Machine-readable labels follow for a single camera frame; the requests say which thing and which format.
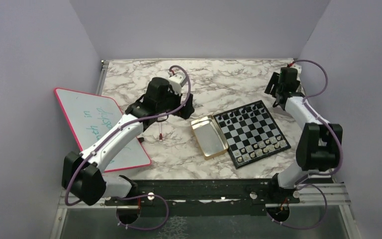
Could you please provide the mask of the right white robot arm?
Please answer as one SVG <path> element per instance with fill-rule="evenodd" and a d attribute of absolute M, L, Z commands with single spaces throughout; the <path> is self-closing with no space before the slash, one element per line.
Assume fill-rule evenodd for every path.
<path fill-rule="evenodd" d="M 320 116 L 300 92 L 298 70 L 287 66 L 274 72 L 265 93 L 275 98 L 274 107 L 291 115 L 302 129 L 295 162 L 275 174 L 268 183 L 267 196 L 275 203 L 290 197 L 297 186 L 310 176 L 330 175 L 340 167 L 343 129 Z"/>

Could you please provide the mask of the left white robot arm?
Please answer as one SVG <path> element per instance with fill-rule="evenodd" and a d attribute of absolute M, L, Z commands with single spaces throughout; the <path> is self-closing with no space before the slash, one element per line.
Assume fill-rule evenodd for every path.
<path fill-rule="evenodd" d="M 191 88 L 187 74 L 175 74 L 168 79 L 154 77 L 145 94 L 130 104 L 104 136 L 80 153 L 70 152 L 64 158 L 62 186 L 65 204 L 79 202 L 91 206 L 101 198 L 118 197 L 124 204 L 136 200 L 133 182 L 125 176 L 105 179 L 104 170 L 111 160 L 132 140 L 143 133 L 158 118 L 170 115 L 188 119 L 194 112 L 192 93 L 188 90 L 182 99 L 182 87 Z"/>

